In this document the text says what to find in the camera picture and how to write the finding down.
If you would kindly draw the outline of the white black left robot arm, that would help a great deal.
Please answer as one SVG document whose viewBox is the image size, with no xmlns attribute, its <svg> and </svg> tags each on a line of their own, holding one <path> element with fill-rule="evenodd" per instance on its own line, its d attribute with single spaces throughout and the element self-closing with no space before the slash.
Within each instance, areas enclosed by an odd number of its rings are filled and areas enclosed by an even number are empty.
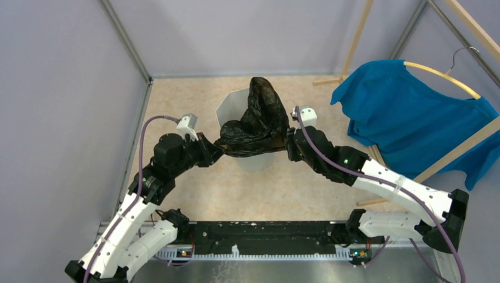
<svg viewBox="0 0 500 283">
<path fill-rule="evenodd" d="M 209 167 L 224 150 L 203 133 L 194 139 L 186 134 L 165 134 L 155 145 L 150 163 L 129 187 L 118 212 L 94 246 L 79 260 L 70 261 L 64 272 L 74 282 L 130 282 L 138 270 L 166 245 L 183 243 L 189 236 L 188 218 L 170 210 L 138 240 L 145 220 L 175 188 L 175 179 L 197 167 Z"/>
</svg>

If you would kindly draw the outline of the white translucent trash bin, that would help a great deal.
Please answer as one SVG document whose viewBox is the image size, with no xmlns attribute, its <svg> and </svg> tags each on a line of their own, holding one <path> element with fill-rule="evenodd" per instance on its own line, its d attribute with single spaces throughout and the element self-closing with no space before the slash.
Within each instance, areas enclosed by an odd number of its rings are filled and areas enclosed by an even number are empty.
<svg viewBox="0 0 500 283">
<path fill-rule="evenodd" d="M 248 108 L 249 88 L 232 91 L 222 100 L 216 109 L 219 127 L 230 120 L 240 120 Z M 252 157 L 231 157 L 233 161 L 244 171 L 261 172 L 268 168 L 274 161 L 273 153 L 266 153 Z"/>
</svg>

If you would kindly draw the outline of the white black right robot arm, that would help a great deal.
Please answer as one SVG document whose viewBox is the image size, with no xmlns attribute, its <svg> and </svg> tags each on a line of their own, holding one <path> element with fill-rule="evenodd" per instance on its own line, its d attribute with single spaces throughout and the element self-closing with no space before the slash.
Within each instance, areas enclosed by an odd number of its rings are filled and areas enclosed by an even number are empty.
<svg viewBox="0 0 500 283">
<path fill-rule="evenodd" d="M 286 133 L 288 158 L 303 161 L 326 179 L 366 190 L 402 207 L 405 213 L 354 210 L 346 236 L 354 243 L 367 237 L 420 238 L 429 247 L 451 254 L 458 251 L 469 195 L 433 189 L 400 175 L 350 146 L 333 146 L 313 126 L 290 128 Z"/>
</svg>

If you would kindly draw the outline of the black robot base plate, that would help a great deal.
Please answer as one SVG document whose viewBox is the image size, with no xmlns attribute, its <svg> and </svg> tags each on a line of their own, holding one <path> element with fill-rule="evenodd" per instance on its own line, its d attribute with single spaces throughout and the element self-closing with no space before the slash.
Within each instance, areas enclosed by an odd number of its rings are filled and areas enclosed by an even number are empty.
<svg viewBox="0 0 500 283">
<path fill-rule="evenodd" d="M 184 227 L 168 247 L 193 248 L 195 255 L 228 255 L 233 246 L 241 255 L 329 255 L 384 241 L 350 233 L 345 222 L 337 221 L 198 221 Z"/>
</svg>

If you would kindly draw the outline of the black plastic trash bag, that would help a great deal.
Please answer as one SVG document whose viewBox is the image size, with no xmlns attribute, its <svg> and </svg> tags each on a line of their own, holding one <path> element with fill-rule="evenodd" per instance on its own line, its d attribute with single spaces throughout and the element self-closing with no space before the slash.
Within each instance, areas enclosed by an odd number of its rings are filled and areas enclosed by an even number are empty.
<svg viewBox="0 0 500 283">
<path fill-rule="evenodd" d="M 272 84 L 264 77 L 249 83 L 247 108 L 238 120 L 225 122 L 214 144 L 226 155 L 252 157 L 285 150 L 288 114 Z"/>
</svg>

